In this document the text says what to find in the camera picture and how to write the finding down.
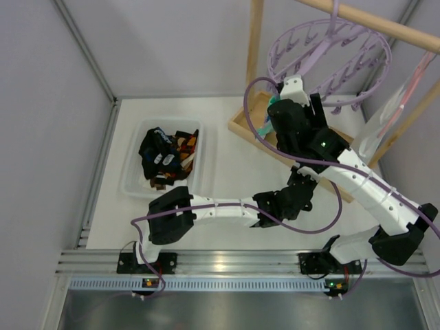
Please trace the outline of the black sock with white stripes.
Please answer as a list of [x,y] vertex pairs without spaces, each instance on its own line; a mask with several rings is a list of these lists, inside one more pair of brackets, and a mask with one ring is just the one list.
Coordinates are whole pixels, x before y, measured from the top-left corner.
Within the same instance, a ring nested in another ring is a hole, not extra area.
[[142,158],[146,179],[152,179],[160,173],[171,177],[179,177],[183,173],[175,138],[165,134],[160,127],[147,131],[138,154]]

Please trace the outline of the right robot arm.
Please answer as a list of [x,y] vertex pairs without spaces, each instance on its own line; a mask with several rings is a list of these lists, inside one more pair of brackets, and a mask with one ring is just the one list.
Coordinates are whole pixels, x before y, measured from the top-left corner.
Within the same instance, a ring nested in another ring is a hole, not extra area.
[[377,258],[400,272],[423,241],[428,228],[439,229],[431,203],[400,195],[369,168],[348,142],[330,129],[320,95],[306,102],[277,96],[267,108],[277,138],[277,152],[316,179],[325,178],[347,191],[376,221],[369,230],[333,237],[327,254],[340,264]]

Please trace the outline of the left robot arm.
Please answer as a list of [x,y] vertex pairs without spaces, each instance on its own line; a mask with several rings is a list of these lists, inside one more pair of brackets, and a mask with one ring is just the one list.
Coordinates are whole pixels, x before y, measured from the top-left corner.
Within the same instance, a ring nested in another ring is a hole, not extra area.
[[[193,228],[214,223],[233,223],[244,228],[266,229],[283,226],[302,212],[312,209],[311,199],[318,182],[309,174],[291,170],[286,187],[260,192],[245,199],[213,199],[190,193],[178,186],[152,200],[142,219],[132,226],[139,239],[131,254],[120,254],[120,274],[160,273],[164,262],[161,249],[181,240]],[[145,221],[145,229],[139,223]]]

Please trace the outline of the wooden hanger rack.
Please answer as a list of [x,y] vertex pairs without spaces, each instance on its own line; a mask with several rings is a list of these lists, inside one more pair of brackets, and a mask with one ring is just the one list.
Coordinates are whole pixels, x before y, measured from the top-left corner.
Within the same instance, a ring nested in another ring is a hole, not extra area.
[[[263,22],[263,1],[252,1],[250,5],[250,35],[247,51],[246,82],[250,83],[256,78],[257,64],[259,59],[259,47],[261,40],[261,28]],[[346,19],[352,23],[357,23],[365,28],[370,28],[381,32],[395,41],[402,41],[420,49],[439,54],[439,37],[416,30],[406,26],[405,23],[394,22],[376,14],[355,8],[347,4],[340,4],[338,17]],[[370,162],[371,166],[378,164],[380,158],[389,150],[391,146],[400,138],[405,131],[415,122],[415,120],[439,97],[439,82],[432,85],[429,91],[423,96],[422,100],[407,116],[404,122],[398,126],[397,130],[379,147]],[[248,124],[244,123],[245,111],[240,109],[228,122],[228,129],[234,134],[243,138],[257,149],[267,153],[281,163],[291,166],[294,161],[276,154],[271,150],[272,144],[265,146],[256,140]]]

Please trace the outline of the purple round clip hanger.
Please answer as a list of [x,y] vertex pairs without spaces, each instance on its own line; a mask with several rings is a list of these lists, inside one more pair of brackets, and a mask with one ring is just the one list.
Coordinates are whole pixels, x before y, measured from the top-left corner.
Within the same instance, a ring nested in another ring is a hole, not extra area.
[[324,106],[339,114],[345,106],[357,111],[384,82],[392,62],[391,47],[375,30],[340,18],[333,1],[328,19],[289,28],[267,54],[267,75],[282,84],[302,78],[307,94],[318,93]]

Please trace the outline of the pile of socks in bin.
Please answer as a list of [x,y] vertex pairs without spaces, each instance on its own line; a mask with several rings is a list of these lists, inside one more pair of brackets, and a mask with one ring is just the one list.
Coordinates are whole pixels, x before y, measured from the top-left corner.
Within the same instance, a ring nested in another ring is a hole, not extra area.
[[138,151],[144,185],[162,192],[185,186],[193,171],[198,140],[199,130],[172,135],[159,127],[148,130]]

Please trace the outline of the clear plastic bag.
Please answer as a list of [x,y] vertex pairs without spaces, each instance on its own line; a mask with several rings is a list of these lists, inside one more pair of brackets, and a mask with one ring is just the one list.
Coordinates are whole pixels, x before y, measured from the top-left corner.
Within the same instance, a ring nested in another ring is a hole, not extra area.
[[373,155],[378,149],[380,142],[399,119],[435,56],[432,52],[426,52],[423,55],[412,75],[389,95],[386,102],[375,111],[371,119],[367,121],[364,128],[354,139],[351,147],[364,163],[370,162],[373,159]]

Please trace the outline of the white plastic bin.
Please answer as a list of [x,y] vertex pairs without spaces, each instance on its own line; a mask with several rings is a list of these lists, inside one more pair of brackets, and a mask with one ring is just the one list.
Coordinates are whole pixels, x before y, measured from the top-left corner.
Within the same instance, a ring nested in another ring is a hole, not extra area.
[[124,164],[122,166],[119,191],[124,196],[134,199],[154,199],[172,190],[170,189],[167,192],[156,191],[144,185],[146,180],[143,176],[142,159],[139,156],[138,151],[147,131],[155,127],[160,127],[168,135],[172,135],[176,131],[192,133],[195,130],[199,130],[195,163],[192,173],[188,177],[187,184],[185,185],[188,187],[189,191],[194,193],[198,192],[198,190],[200,190],[201,176],[203,173],[206,130],[200,120],[181,116],[153,116],[151,118],[145,118],[135,125],[129,142],[128,151],[126,152]]

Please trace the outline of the aluminium rail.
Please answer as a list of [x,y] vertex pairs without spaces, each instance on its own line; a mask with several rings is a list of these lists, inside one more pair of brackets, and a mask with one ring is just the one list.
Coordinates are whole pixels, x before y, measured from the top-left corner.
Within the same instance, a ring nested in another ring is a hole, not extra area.
[[[166,251],[158,259],[163,274],[195,276],[300,276],[301,250]],[[135,274],[130,250],[66,250],[56,266],[59,275]]]

